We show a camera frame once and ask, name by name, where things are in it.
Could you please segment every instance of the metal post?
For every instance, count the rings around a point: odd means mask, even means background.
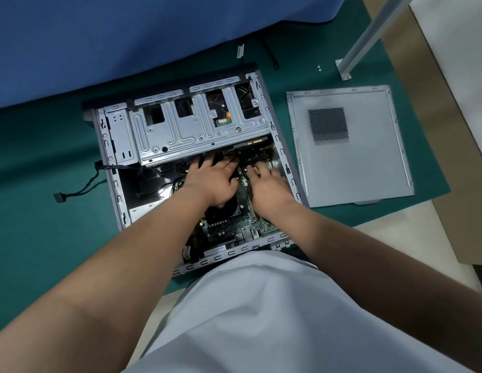
[[[387,0],[383,5],[376,18],[372,20],[362,36],[348,51],[344,59],[336,60],[337,70],[343,81],[351,78],[350,72],[369,49],[381,37],[384,30],[391,22],[402,12],[412,0]]]

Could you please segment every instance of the person's left arm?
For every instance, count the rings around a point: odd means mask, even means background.
[[[194,160],[181,189],[6,326],[0,371],[123,370],[194,226],[236,193],[232,158]]]

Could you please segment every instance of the gray shirt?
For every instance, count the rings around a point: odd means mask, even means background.
[[[470,371],[360,308],[310,263],[244,254],[203,276],[126,372]]]

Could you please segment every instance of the person's right arm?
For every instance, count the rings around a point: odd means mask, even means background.
[[[253,208],[368,312],[482,371],[482,295],[296,202],[277,170],[248,168]]]

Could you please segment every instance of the green mat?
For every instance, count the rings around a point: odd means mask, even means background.
[[[286,91],[391,87],[416,195],[318,209],[350,226],[449,192],[382,44],[375,44],[354,69],[352,80],[342,82],[338,76],[335,59],[344,57],[369,22],[362,0],[346,0],[332,23],[268,28],[264,38],[279,70],[259,41],[250,39],[245,46],[245,61],[256,61],[262,71],[293,158]],[[53,199],[55,192],[83,187],[100,159],[95,132],[82,120],[81,101],[238,64],[237,45],[226,42],[132,78],[0,110],[0,329],[117,233],[107,184],[63,204]],[[190,279],[173,279],[167,292]]]

